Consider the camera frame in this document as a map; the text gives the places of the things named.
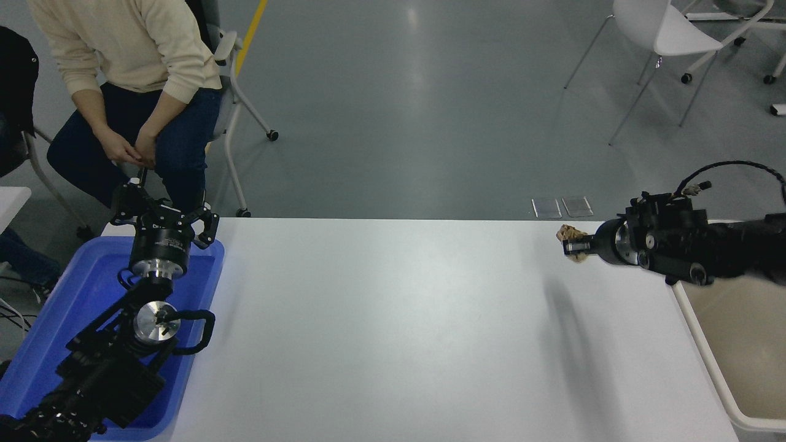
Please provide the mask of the person's left hand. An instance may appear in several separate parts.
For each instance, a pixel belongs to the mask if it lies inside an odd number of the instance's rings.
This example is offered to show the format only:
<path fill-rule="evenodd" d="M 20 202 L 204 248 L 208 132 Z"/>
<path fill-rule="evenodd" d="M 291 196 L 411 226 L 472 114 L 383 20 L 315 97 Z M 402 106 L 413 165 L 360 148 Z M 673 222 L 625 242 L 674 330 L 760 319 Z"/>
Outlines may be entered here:
<path fill-rule="evenodd" d="M 155 143 L 157 132 L 143 126 L 134 143 L 135 151 L 139 154 L 138 161 L 145 168 L 155 169 Z"/>

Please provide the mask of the person's right hand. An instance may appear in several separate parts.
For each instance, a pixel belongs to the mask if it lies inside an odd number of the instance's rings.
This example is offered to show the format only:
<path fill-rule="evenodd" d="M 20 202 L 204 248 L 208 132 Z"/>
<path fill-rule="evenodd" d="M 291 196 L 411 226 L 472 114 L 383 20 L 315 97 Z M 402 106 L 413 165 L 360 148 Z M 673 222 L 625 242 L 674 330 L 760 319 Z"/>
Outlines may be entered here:
<path fill-rule="evenodd" d="M 107 126 L 106 128 L 96 130 L 95 136 L 98 138 L 108 159 L 115 162 L 138 165 L 137 152 L 120 134 Z"/>

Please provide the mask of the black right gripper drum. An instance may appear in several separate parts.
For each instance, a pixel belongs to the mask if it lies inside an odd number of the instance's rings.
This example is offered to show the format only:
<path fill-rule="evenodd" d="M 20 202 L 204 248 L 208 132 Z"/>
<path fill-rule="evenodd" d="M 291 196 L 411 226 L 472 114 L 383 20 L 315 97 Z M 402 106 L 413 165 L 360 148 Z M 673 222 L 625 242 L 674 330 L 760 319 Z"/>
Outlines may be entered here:
<path fill-rule="evenodd" d="M 621 226 L 623 226 L 623 219 L 609 219 L 602 223 L 593 235 L 594 250 L 598 257 L 612 265 L 623 265 L 617 250 L 617 233 Z"/>

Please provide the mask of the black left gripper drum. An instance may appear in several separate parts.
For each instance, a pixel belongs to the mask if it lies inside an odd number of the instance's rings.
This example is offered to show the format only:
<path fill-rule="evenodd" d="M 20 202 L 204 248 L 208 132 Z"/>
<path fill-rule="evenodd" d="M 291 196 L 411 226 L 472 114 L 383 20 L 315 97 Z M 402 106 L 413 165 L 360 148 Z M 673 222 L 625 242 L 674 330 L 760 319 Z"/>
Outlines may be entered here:
<path fill-rule="evenodd" d="M 135 236 L 129 264 L 149 260 L 165 260 L 176 264 L 189 263 L 193 228 L 184 223 L 168 225 L 160 219 L 135 218 Z"/>

